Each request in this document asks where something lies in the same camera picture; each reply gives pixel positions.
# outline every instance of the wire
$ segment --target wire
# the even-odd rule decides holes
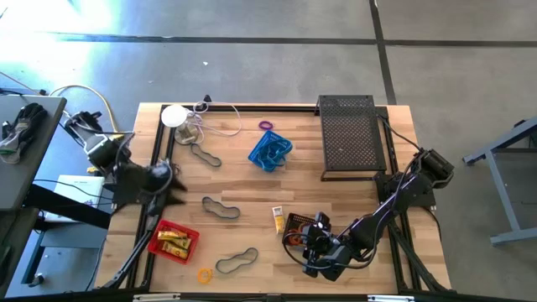
[[[442,242],[442,230],[440,229],[440,223],[438,222],[438,218],[436,218],[435,213],[433,213],[433,211],[431,211],[430,208],[428,208],[427,206],[422,206],[422,208],[423,208],[427,213],[429,213],[429,215],[430,215],[431,217],[433,217],[433,219],[435,220],[435,222],[436,222],[436,227],[438,228],[438,236],[440,237],[440,242]]]
[[[153,192],[149,192],[147,190],[144,190],[144,189],[140,189],[143,193],[145,194],[149,194],[149,195],[157,195],[157,194],[160,194],[162,193],[164,190],[166,190],[166,188],[168,188],[169,184],[171,184],[171,180],[174,178],[174,169],[172,169],[171,165],[169,165],[169,161],[168,160],[165,160],[164,161],[167,165],[168,165],[168,169],[169,169],[169,177],[168,179],[166,180],[166,183],[162,185],[162,187],[160,187],[160,189],[156,190],[156,191],[153,191]]]
[[[79,122],[75,122],[75,125],[86,130],[86,131],[89,131],[91,133],[97,133],[97,134],[131,134],[133,133],[132,131],[126,131],[126,132],[117,132],[117,131],[101,131],[101,130],[96,130],[96,129],[93,129],[93,128],[89,128],[89,127],[86,127],[82,124],[80,124]]]
[[[131,133],[131,135],[128,138],[125,138],[119,144],[119,148],[117,148],[117,152],[116,152],[116,160],[115,160],[115,166],[116,167],[119,167],[119,154],[121,154],[121,151],[123,150],[123,148],[125,148],[125,146],[127,146],[128,142],[130,142],[131,139],[133,139],[133,138],[134,138],[134,133]]]
[[[67,88],[71,88],[71,87],[80,87],[80,88],[84,88],[84,89],[87,89],[93,93],[95,93],[97,96],[99,96],[99,98],[102,100],[102,102],[104,103],[104,105],[106,106],[107,108],[107,111],[108,111],[108,116],[110,117],[110,122],[112,124],[112,128],[114,129],[115,132],[117,132],[117,124],[116,124],[116,120],[114,119],[114,116],[112,115],[112,109],[110,108],[110,104],[108,103],[107,99],[104,98],[104,96],[102,96],[101,93],[97,92],[95,89],[89,87],[89,86],[84,86],[84,85],[78,85],[78,84],[72,84],[72,85],[67,85],[67,86],[62,86],[60,88],[56,88],[54,89],[50,94],[49,96],[52,96],[53,94],[55,94],[57,91],[59,91],[58,94],[61,94],[61,92],[63,92],[65,89]],[[64,110],[64,114],[67,116],[67,117],[70,117],[69,113],[67,111]]]
[[[401,175],[401,178],[399,179],[399,183],[397,184],[397,188],[395,189],[394,202],[392,203],[392,206],[391,206],[392,209],[395,207],[395,203],[397,202],[397,197],[399,197],[399,190],[401,190],[401,186],[403,185],[404,177],[406,176],[406,173],[409,171],[410,167],[412,166],[412,164],[417,158],[418,158],[417,156],[414,156],[412,160],[410,160],[409,164],[407,164],[406,168],[404,168],[403,174]]]
[[[102,239],[101,247],[99,247],[99,253],[97,255],[97,260],[96,260],[96,263],[95,263],[95,267],[93,268],[93,273],[91,273],[90,282],[88,282],[88,284],[86,286],[86,291],[88,291],[88,289],[90,289],[90,286],[93,283],[93,279],[95,278],[95,273],[97,272],[97,269],[99,268],[99,263],[101,263],[102,250],[104,248],[104,242],[106,240],[107,240],[107,238],[105,236],[104,239]]]
[[[211,103],[226,104],[226,105],[231,106],[231,107],[235,110],[235,112],[237,113],[237,119],[238,119],[238,122],[239,122],[239,127],[238,127],[238,129],[237,129],[236,132],[234,132],[234,133],[224,133],[224,132],[222,132],[222,131],[220,131],[220,130],[217,130],[217,129],[215,129],[215,128],[212,128],[212,127],[203,125],[203,119],[201,118],[201,115],[200,115],[200,114],[207,112],[207,111],[209,110],[209,105],[210,105]],[[196,108],[197,108],[198,106],[202,106],[202,105],[205,105],[205,110],[203,110],[203,111],[197,111]],[[192,125],[197,126],[197,127],[198,127],[198,130],[201,130],[201,128],[207,128],[207,129],[209,129],[209,130],[212,130],[212,131],[214,131],[214,132],[216,132],[216,133],[219,133],[219,134],[221,134],[221,135],[228,136],[228,137],[235,136],[235,135],[237,135],[238,133],[240,133],[241,130],[242,130],[242,119],[241,119],[241,114],[238,112],[238,110],[237,110],[237,108],[236,108],[235,106],[233,106],[231,103],[228,103],[228,102],[205,102],[205,101],[199,101],[199,102],[197,102],[197,103],[192,107],[192,112],[189,112],[189,116],[190,116],[190,117],[193,117],[194,120],[196,121],[196,122],[193,122]]]
[[[313,240],[313,237],[311,237],[310,235],[307,235],[307,234],[289,233],[289,234],[284,236],[283,242],[286,242],[285,239],[287,239],[288,237],[291,237],[291,236],[308,237],[308,239]],[[298,263],[298,264],[300,264],[300,265],[302,265],[304,267],[307,267],[307,268],[310,268],[310,269],[316,269],[316,270],[324,270],[324,269],[328,269],[328,268],[332,267],[332,264],[324,266],[324,267],[316,267],[316,266],[313,266],[313,265],[309,265],[308,263],[303,263],[303,262],[301,262],[299,259],[297,259],[295,256],[293,256],[291,254],[291,252],[289,251],[289,249],[287,248],[287,245],[285,243],[283,243],[283,244],[284,244],[284,250],[289,255],[289,257],[291,257],[291,259],[293,259],[296,263]]]
[[[371,251],[371,255],[369,255],[369,258],[368,260],[362,264],[362,265],[348,265],[348,264],[343,264],[343,263],[334,263],[335,266],[340,266],[340,267],[344,267],[344,268],[350,268],[350,269],[362,269],[362,268],[366,268],[369,266],[369,264],[371,264],[371,262],[373,261],[373,259],[375,258],[375,254],[377,253],[377,239],[378,239],[378,231],[379,231],[379,228],[380,228],[380,225],[382,224],[384,218],[386,217],[386,215],[389,213],[389,211],[387,211],[386,213],[384,213],[384,215],[380,218],[380,220],[378,221],[377,223],[377,227],[375,227],[375,233],[373,234],[373,250]]]
[[[393,133],[394,133],[395,135],[397,135],[398,137],[404,139],[405,141],[407,141],[407,143],[410,143],[411,145],[413,145],[413,146],[414,146],[415,148],[417,148],[418,150],[421,150],[420,146],[418,146],[417,143],[414,143],[413,141],[411,141],[411,140],[409,140],[408,138],[404,137],[403,135],[397,133],[393,128],[391,128],[391,127],[389,126],[389,122],[386,121],[386,119],[385,119],[383,116],[377,114],[377,117],[379,117],[380,120],[383,122],[383,124],[384,124],[386,127],[388,127],[389,131],[393,132]]]
[[[16,92],[16,91],[9,91],[9,90],[5,90],[5,89],[0,89],[0,93],[4,93],[4,92],[13,93],[13,94],[20,95],[20,96],[24,95],[23,93]]]
[[[34,180],[34,181],[44,181],[44,182],[51,182],[51,183],[56,183],[56,184],[60,184],[60,185],[67,185],[67,186],[69,186],[69,187],[73,187],[73,188],[79,190],[80,192],[82,192],[82,193],[84,193],[84,194],[86,194],[86,195],[93,196],[93,197],[98,197],[98,198],[102,198],[102,199],[105,199],[105,200],[112,200],[112,198],[104,197],[104,196],[101,196],[101,195],[93,195],[93,194],[90,194],[90,193],[84,191],[83,189],[77,187],[76,185],[66,184],[66,183],[61,182],[61,181],[58,181],[58,180]]]
[[[38,214],[38,216],[40,216],[40,217],[43,219],[43,221],[44,221],[44,211],[43,211],[43,210],[39,210],[39,214]],[[41,235],[41,233],[43,232],[43,231],[39,231],[39,232],[37,232],[36,229],[32,229],[32,231],[34,231],[34,232],[35,232],[36,234],[38,234],[38,235]]]
[[[18,84],[21,85],[22,87],[27,88],[27,89],[30,89],[34,94],[40,96],[40,94],[39,94],[38,91],[36,91],[36,90],[34,90],[34,89],[32,89],[32,88],[26,86],[23,82],[21,82],[21,81],[17,81],[17,80],[15,80],[14,78],[12,78],[11,76],[6,75],[5,73],[3,73],[3,72],[1,72],[1,71],[0,71],[0,74],[2,74],[3,76],[7,77],[7,78],[8,78],[9,80],[11,80],[11,81],[14,81],[15,83],[18,83]]]

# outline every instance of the desk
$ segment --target desk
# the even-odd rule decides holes
[[[148,164],[150,161],[161,105],[141,103],[139,106],[134,125],[136,137],[131,144],[132,159],[138,164]],[[294,106],[310,107],[304,104]],[[388,114],[396,131],[416,141],[409,107],[389,106]],[[377,208],[378,198],[373,181],[320,182],[324,164],[319,117],[314,117],[312,112],[242,112],[241,117],[242,131],[235,137],[206,132],[201,146],[222,159],[220,168],[203,164],[190,153],[188,147],[175,145],[172,160],[180,165],[180,178],[189,191],[173,192],[187,203],[166,207],[163,218],[197,230],[201,234],[200,242],[187,265],[156,257],[150,291],[396,293],[387,232],[368,268],[347,269],[336,282],[322,277],[313,279],[303,274],[301,267],[285,254],[281,235],[275,233],[271,211],[274,206],[283,206],[286,216],[290,212],[313,216],[317,211],[324,211],[331,218],[334,232],[342,230],[354,218]],[[273,173],[263,172],[248,161],[249,153],[263,135],[258,128],[262,120],[273,122],[274,131],[294,145],[285,167]],[[234,131],[238,125],[234,112],[208,112],[204,114],[204,124],[229,131]],[[164,138],[168,137],[168,131],[168,128],[164,130]],[[397,137],[394,137],[394,144],[399,167],[404,167],[412,159],[414,149]],[[165,148],[166,143],[163,142],[161,156]],[[241,216],[236,221],[225,221],[205,213],[201,198],[206,195],[214,200],[222,200],[227,206],[238,206]],[[105,284],[131,252],[139,209],[136,205],[126,206],[112,217],[96,286]],[[416,252],[436,279],[450,288],[435,222],[420,208],[411,208],[408,214]],[[200,268],[214,270],[218,259],[229,258],[248,247],[259,250],[256,263],[228,275],[215,271],[209,284],[197,282],[196,275]],[[143,254],[140,258],[136,284],[139,284],[143,275],[146,256]],[[402,261],[405,281],[410,284],[404,256]]]
[[[0,96],[0,122],[13,123],[21,107],[32,102],[43,106],[47,111],[47,117],[43,120],[34,141],[18,164],[5,164],[0,161],[0,217],[13,216],[14,223],[1,225],[0,242],[11,248],[11,257],[8,259],[5,281],[0,284],[0,298],[8,289],[19,259],[22,256],[29,233],[37,220],[39,209],[50,211],[62,216],[73,218],[77,221],[87,222],[94,226],[106,229],[110,215],[99,211],[91,206],[82,205],[76,201],[57,195],[53,191],[46,190],[38,185],[33,185],[34,177],[38,171],[44,154],[49,147],[56,125],[60,121],[65,108],[66,99],[54,96]],[[41,223],[43,231],[49,226]],[[34,279],[34,274],[39,265],[39,260],[44,251],[41,240],[44,232],[37,241],[34,253],[23,277],[23,283],[28,284]]]

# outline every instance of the yellow package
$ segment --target yellow package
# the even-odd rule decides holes
[[[175,246],[171,242],[164,242],[162,245],[162,250],[179,258],[186,259],[188,257],[188,251],[186,251],[184,248]]]
[[[190,242],[192,241],[192,239],[181,238],[181,239],[170,239],[170,241],[173,242],[178,247],[188,249],[190,247]]]
[[[159,240],[181,239],[186,238],[186,233],[179,231],[159,231],[157,238]]]
[[[276,222],[276,234],[283,233],[285,230],[284,208],[282,206],[276,206],[272,208],[274,215],[274,222]]]

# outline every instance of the white cable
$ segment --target white cable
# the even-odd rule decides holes
[[[87,89],[91,92],[93,92],[94,94],[96,94],[97,96],[99,96],[99,98],[101,99],[101,101],[104,103],[105,107],[107,108],[107,111],[108,111],[108,116],[110,117],[110,123],[112,124],[112,128],[114,129],[114,132],[117,132],[117,124],[116,124],[116,120],[114,119],[114,116],[112,115],[112,109],[110,108],[110,104],[108,103],[107,99],[104,98],[104,96],[102,96],[101,93],[99,93],[98,91],[96,91],[95,89],[89,87],[89,86],[85,86],[85,85],[79,85],[79,84],[71,84],[71,85],[67,85],[67,86],[62,86],[60,88],[56,88],[54,89],[50,94],[49,96],[52,96],[53,94],[55,94],[57,91],[59,91],[60,93],[58,93],[58,95],[60,95],[63,91],[65,91],[65,89],[68,89],[68,88],[71,88],[71,87],[80,87],[80,88],[84,88],[84,89]],[[64,114],[70,118],[70,114],[64,110]]]
[[[209,106],[210,106],[211,103],[226,104],[226,105],[231,106],[231,107],[235,110],[235,112],[237,113],[237,119],[238,119],[238,122],[239,122],[239,127],[238,127],[238,129],[237,129],[236,132],[234,132],[234,133],[224,133],[224,132],[222,132],[222,131],[220,131],[220,130],[217,130],[217,129],[215,129],[215,128],[212,128],[212,127],[209,127],[209,126],[206,126],[206,125],[203,125],[203,124],[202,124],[202,123],[203,123],[203,119],[201,118],[201,115],[200,115],[200,114],[207,112],[207,110],[209,110]],[[203,105],[203,104],[206,105],[205,110],[204,110],[204,111],[197,111],[196,108],[197,108],[198,106]],[[241,115],[239,114],[239,112],[238,112],[238,110],[235,108],[235,106],[233,106],[232,104],[230,104],[230,103],[228,103],[228,102],[205,102],[205,101],[199,101],[199,102],[197,102],[197,103],[192,107],[192,113],[189,113],[189,116],[190,116],[190,117],[193,117],[194,120],[195,120],[196,122],[192,122],[191,124],[194,125],[194,126],[197,126],[198,129],[200,129],[200,127],[204,127],[204,128],[209,129],[209,130],[212,130],[212,131],[214,131],[214,132],[216,132],[216,133],[219,133],[219,134],[221,134],[221,135],[228,136],[228,137],[235,136],[235,135],[237,135],[238,133],[240,133],[241,130],[242,130],[242,120],[241,120]]]

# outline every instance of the purple ring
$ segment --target purple ring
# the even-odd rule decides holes
[[[259,122],[259,127],[262,128],[263,130],[270,130],[274,128],[274,124],[272,124],[269,121],[261,121]]]

